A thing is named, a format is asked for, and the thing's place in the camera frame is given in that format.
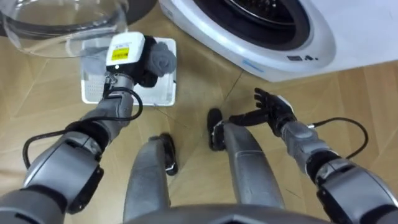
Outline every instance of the yellow label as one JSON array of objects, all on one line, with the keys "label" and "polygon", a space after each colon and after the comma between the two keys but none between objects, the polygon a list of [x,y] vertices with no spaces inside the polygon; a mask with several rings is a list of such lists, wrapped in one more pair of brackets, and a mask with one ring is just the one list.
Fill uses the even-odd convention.
[{"label": "yellow label", "polygon": [[122,60],[129,58],[129,51],[129,48],[114,50],[112,54],[112,60]]}]

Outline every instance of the silver metal arm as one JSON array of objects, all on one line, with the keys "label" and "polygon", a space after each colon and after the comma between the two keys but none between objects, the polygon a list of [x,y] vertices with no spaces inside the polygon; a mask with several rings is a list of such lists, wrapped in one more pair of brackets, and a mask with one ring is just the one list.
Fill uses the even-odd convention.
[{"label": "silver metal arm", "polygon": [[318,198],[335,223],[396,223],[398,203],[375,174],[341,158],[300,122],[282,128],[287,151],[318,187]]},{"label": "silver metal arm", "polygon": [[[132,89],[134,86],[126,75],[115,78],[113,87]],[[114,92],[82,119],[127,118],[132,105],[129,93]],[[63,223],[66,212],[73,214],[83,210],[103,176],[99,165],[102,153],[128,124],[128,121],[94,121],[64,134],[32,163],[23,188],[0,199],[0,220],[4,223]]]}]

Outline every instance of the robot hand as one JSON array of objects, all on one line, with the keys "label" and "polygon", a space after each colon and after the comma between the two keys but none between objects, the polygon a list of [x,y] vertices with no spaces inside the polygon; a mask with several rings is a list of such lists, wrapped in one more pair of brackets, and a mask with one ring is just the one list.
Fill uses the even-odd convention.
[{"label": "robot hand", "polygon": [[239,126],[254,126],[268,123],[275,136],[281,137],[282,128],[288,122],[296,121],[290,103],[281,96],[272,95],[260,88],[254,89],[254,99],[259,108],[246,114],[231,116],[229,121]]}]

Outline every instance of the robot leg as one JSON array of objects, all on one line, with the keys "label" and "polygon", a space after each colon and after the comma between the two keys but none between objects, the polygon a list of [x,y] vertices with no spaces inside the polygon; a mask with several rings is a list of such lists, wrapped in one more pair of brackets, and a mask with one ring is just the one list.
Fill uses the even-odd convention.
[{"label": "robot leg", "polygon": [[150,138],[139,151],[127,187],[123,222],[170,207],[168,175],[178,171],[171,137]]},{"label": "robot leg", "polygon": [[238,203],[284,208],[274,173],[253,135],[231,123],[224,124],[223,129]]}]

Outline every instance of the washing machine drum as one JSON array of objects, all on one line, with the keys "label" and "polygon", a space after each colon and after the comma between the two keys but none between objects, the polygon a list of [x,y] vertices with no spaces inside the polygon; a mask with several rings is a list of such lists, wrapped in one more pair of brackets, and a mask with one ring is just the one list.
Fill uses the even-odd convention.
[{"label": "washing machine drum", "polygon": [[299,0],[194,0],[212,20],[232,34],[272,50],[292,50],[310,36]]}]

